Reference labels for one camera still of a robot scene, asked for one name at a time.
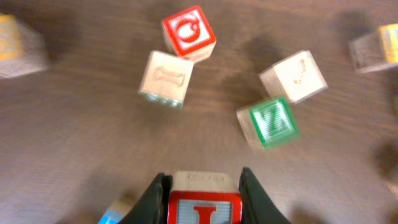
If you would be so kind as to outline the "red letter I block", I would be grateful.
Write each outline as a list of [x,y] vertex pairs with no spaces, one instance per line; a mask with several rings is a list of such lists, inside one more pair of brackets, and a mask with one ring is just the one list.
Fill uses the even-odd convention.
[[167,223],[240,224],[243,203],[225,173],[176,171],[172,175]]

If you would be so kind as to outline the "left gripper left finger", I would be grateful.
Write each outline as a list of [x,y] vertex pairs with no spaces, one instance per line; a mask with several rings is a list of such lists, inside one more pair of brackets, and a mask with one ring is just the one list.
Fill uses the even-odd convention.
[[171,175],[158,173],[118,224],[167,224],[172,182]]

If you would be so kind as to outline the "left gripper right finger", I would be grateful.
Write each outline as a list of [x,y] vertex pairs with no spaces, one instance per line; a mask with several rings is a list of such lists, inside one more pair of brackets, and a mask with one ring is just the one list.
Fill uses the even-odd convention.
[[248,167],[242,169],[239,192],[243,203],[242,224],[290,224]]

